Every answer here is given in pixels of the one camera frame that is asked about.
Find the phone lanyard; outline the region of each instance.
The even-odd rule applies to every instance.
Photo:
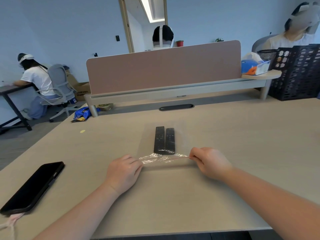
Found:
[[[9,217],[6,223],[0,224],[0,230],[5,229],[5,228],[10,228],[11,229],[11,239],[15,240],[15,234],[14,234],[14,224],[16,221],[23,216],[24,213],[19,213],[19,214],[13,214]]]

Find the light blue jeans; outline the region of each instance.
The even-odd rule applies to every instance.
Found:
[[[59,96],[55,94],[55,95],[49,95],[44,97],[46,97],[47,99],[55,99],[55,98],[58,98]],[[34,100],[31,102],[30,109],[28,112],[28,115],[31,118],[40,119],[42,116],[46,114],[48,105],[40,104],[42,101],[45,101],[45,100],[39,96],[36,96]]]

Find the gray office chair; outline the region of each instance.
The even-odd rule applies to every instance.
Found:
[[[257,51],[262,50],[262,45],[271,37],[277,36],[277,34],[269,35],[266,37],[263,37],[261,39],[258,39],[252,46],[252,52],[257,53]]]
[[[38,94],[44,101],[41,102],[42,105],[59,105],[62,104],[63,109],[57,113],[55,116],[50,117],[50,122],[53,122],[53,118],[58,117],[59,115],[66,113],[67,116],[70,115],[70,110],[78,110],[75,108],[77,105],[68,106],[68,101],[75,97],[74,90],[71,89],[68,85],[66,71],[61,64],[55,64],[48,68],[48,75],[52,81],[52,89],[41,90],[41,91],[49,91],[53,90],[55,94],[59,97],[54,99],[47,99],[46,97]]]

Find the doorway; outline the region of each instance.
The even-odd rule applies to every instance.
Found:
[[[166,0],[119,0],[129,52],[150,51],[156,27],[167,24]]]

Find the pink desk partition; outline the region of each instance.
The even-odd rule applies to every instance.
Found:
[[[238,40],[87,60],[92,94],[241,78]]]

